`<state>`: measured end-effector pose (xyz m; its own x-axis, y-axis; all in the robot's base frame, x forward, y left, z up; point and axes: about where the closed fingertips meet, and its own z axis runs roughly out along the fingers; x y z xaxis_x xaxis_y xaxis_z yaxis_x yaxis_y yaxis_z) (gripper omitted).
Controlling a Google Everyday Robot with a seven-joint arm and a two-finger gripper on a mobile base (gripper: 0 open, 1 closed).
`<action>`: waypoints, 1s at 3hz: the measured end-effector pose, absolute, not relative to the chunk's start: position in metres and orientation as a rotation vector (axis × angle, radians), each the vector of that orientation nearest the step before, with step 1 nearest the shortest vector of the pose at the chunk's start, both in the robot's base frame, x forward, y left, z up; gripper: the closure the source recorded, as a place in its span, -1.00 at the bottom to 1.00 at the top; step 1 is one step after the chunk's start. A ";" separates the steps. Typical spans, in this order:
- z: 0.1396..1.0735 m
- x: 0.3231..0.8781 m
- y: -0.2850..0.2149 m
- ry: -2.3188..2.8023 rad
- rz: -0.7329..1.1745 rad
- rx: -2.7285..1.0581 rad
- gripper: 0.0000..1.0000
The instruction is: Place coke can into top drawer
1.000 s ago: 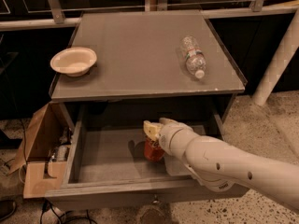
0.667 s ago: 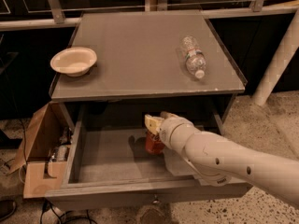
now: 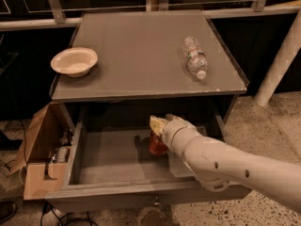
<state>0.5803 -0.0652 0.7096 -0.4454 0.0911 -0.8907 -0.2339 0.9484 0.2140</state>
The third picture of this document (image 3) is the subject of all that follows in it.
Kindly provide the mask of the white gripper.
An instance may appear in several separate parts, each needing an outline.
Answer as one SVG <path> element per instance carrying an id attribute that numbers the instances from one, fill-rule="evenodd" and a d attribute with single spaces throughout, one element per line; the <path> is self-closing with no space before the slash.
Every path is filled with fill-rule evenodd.
<path id="1" fill-rule="evenodd" d="M 173 114 L 166 114 L 165 119 L 151 115 L 150 129 L 156 136 L 162 135 L 172 152 L 182 152 L 192 138 L 200 136 L 193 124 Z"/>

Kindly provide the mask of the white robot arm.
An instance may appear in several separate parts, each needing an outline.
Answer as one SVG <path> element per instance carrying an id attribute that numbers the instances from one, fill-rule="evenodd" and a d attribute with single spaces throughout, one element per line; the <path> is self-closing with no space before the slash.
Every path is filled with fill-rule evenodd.
<path id="1" fill-rule="evenodd" d="M 205 137 L 189 121 L 172 114 L 150 116 L 150 128 L 207 190 L 224 191 L 237 183 L 301 211 L 300 165 L 246 153 Z"/>

